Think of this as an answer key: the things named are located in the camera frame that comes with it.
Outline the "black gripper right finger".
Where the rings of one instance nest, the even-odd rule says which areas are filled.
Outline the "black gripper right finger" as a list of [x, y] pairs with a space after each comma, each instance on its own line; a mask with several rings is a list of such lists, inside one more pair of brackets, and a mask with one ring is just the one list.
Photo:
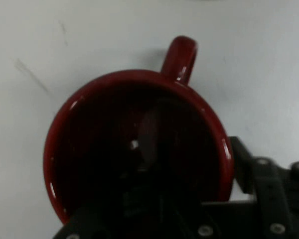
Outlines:
[[299, 239], [299, 161], [285, 169], [268, 157], [253, 156], [237, 136], [230, 143], [235, 179], [243, 193], [255, 196], [262, 237]]

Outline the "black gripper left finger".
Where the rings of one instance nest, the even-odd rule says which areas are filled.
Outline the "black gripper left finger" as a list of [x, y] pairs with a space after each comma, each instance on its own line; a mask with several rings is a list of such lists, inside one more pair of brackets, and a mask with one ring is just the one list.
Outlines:
[[180, 239], [214, 199], [214, 144], [199, 115], [169, 99], [72, 113], [53, 152], [67, 220], [58, 239]]

